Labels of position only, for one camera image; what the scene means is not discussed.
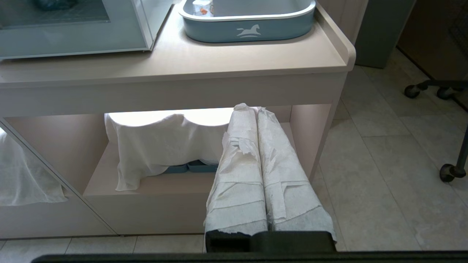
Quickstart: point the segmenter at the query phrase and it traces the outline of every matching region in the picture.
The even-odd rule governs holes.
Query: rocking horse emblem
[[[260,26],[254,25],[252,26],[251,29],[243,29],[243,28],[238,28],[237,30],[242,30],[240,34],[238,34],[238,37],[244,38],[244,37],[258,37],[258,35],[261,35],[260,33],[257,32],[257,30],[260,29]]]

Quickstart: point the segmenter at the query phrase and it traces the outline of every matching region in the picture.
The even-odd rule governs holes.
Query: white cloth
[[[218,163],[233,108],[105,114],[111,143],[118,144],[117,191],[136,190],[140,179],[169,166],[202,159]]]
[[[66,200],[60,183],[0,129],[0,206]]]
[[[274,113],[258,112],[258,140],[268,223],[274,231],[328,231],[333,221],[302,169],[294,148]]]
[[[254,235],[268,230],[255,111],[237,105],[208,201],[205,232]]]

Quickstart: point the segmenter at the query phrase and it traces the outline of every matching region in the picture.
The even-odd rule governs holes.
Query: caster wheel
[[[409,85],[405,89],[405,96],[407,96],[410,99],[414,99],[419,96],[419,93],[421,93],[415,85]]]
[[[452,167],[453,165],[451,164],[444,164],[444,166],[442,166],[442,168],[440,169],[439,176],[444,183],[450,183],[455,179],[455,176],[453,176],[452,173],[450,173],[450,169]]]
[[[450,92],[448,92],[448,88],[439,88],[437,91],[437,97],[441,100],[448,100],[452,96]]]

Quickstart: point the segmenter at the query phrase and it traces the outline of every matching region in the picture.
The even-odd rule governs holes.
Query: wall
[[[369,0],[318,0],[351,43],[358,38]]]

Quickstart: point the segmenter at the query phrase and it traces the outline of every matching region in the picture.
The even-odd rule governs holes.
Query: blue plastic tray
[[[186,34],[211,43],[280,40],[308,33],[315,0],[214,0],[215,17],[193,15],[193,0],[183,0],[179,13]]]
[[[217,165],[207,165],[200,161],[191,161],[187,164],[189,166],[189,170],[192,173],[216,173],[218,170]]]
[[[182,174],[186,173],[189,170],[187,164],[184,165],[177,165],[177,166],[170,166],[164,174]]]

